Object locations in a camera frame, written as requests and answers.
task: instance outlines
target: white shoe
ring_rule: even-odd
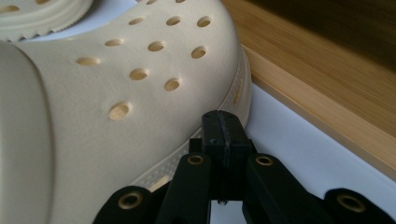
[[[0,223],[92,223],[172,178],[201,116],[248,120],[250,71],[219,0],[144,0],[71,38],[0,43]]]
[[[0,40],[60,31],[78,21],[92,0],[0,0]]]

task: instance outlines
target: wooden board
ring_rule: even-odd
[[[246,48],[253,81],[396,180],[396,73],[389,61],[378,56],[380,50],[350,45],[350,36],[333,38],[330,28],[317,32],[291,21],[292,13],[285,16],[256,1],[223,3]],[[347,21],[344,25],[329,15],[324,11],[316,19],[338,23],[341,28],[335,26],[333,32],[349,29]],[[394,31],[383,23],[380,29],[385,33],[364,33],[362,28],[354,32],[366,34],[361,43],[376,39],[381,48],[392,49],[394,43],[386,34]]]

